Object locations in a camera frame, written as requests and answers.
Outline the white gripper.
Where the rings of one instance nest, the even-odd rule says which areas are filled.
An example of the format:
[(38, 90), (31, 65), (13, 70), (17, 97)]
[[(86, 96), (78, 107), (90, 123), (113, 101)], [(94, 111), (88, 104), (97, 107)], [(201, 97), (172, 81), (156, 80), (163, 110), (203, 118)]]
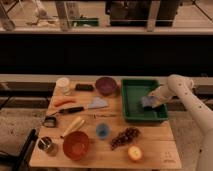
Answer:
[(166, 86), (159, 86), (156, 88), (151, 95), (154, 97), (154, 102), (152, 107), (156, 108), (158, 106), (161, 106), (162, 104), (167, 103), (169, 100), (172, 99), (174, 96), (174, 93)]

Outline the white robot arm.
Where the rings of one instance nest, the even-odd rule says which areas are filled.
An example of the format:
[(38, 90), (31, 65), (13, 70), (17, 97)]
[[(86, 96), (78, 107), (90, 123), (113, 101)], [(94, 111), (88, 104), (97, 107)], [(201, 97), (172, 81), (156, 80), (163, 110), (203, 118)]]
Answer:
[(213, 171), (213, 111), (192, 92), (193, 88), (190, 77), (172, 74), (149, 95), (154, 98), (153, 107), (167, 103), (173, 96), (181, 100), (204, 135), (196, 171)]

